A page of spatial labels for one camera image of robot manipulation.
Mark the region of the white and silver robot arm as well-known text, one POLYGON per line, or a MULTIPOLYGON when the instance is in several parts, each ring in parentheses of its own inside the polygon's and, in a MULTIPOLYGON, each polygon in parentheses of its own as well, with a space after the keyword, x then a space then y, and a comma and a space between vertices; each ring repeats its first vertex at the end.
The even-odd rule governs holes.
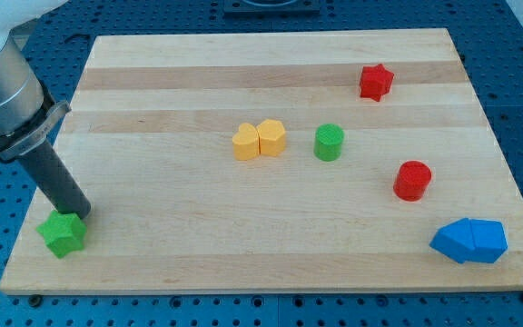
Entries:
POLYGON ((69 111, 35 76, 11 36, 18 25, 36 19, 66 0, 0 0, 0 161, 10 162, 44 142, 69 111))

